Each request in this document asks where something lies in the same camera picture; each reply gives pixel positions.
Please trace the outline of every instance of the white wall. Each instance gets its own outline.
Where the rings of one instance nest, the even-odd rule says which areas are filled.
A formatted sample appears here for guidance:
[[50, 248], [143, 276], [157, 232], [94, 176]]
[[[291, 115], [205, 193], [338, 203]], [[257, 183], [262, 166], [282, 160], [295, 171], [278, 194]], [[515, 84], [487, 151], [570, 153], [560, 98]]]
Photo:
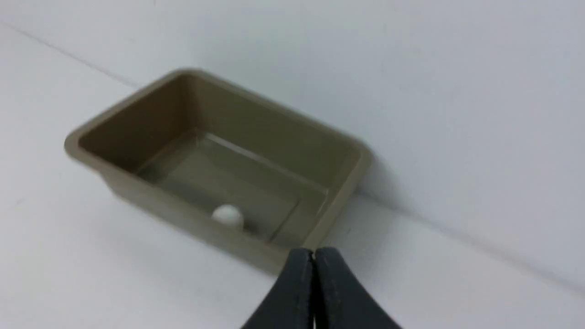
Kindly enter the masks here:
[[363, 190], [585, 291], [578, 0], [10, 0], [0, 18], [144, 84], [200, 66], [364, 139]]

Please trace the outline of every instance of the white ball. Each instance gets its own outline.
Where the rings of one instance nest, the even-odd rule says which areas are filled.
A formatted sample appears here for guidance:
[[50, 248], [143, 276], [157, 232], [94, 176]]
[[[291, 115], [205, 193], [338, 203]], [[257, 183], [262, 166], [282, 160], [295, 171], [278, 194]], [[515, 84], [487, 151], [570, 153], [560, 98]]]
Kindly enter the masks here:
[[211, 214], [216, 221], [231, 228], [244, 229], [244, 215], [234, 205], [222, 204]]

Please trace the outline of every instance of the white table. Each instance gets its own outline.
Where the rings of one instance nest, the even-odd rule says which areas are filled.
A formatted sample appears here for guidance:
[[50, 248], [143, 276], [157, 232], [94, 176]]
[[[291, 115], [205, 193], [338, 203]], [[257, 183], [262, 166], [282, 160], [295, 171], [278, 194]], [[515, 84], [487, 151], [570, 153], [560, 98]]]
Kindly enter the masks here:
[[[274, 277], [115, 198], [63, 151], [133, 91], [0, 28], [0, 327], [238, 328]], [[585, 300], [354, 197], [329, 234], [405, 329], [585, 328]]]

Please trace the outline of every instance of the tan plastic tray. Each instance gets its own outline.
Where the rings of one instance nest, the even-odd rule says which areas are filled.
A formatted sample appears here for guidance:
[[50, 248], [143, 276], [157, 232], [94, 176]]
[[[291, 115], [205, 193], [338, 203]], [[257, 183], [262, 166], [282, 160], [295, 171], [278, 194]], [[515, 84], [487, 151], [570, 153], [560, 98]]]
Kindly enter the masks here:
[[[358, 141], [197, 70], [170, 73], [72, 132], [67, 153], [124, 199], [277, 272], [315, 249], [370, 163]], [[211, 218], [239, 207], [245, 230]]]

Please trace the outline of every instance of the tray bottom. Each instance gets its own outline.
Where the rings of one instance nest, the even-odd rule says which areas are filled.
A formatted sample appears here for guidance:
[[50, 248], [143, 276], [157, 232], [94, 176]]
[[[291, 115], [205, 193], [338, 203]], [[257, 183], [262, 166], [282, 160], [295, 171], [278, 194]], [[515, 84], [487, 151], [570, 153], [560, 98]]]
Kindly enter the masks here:
[[266, 158], [209, 133], [189, 132], [168, 145], [138, 176], [209, 214], [237, 206], [245, 231], [291, 247], [316, 224], [327, 190]]

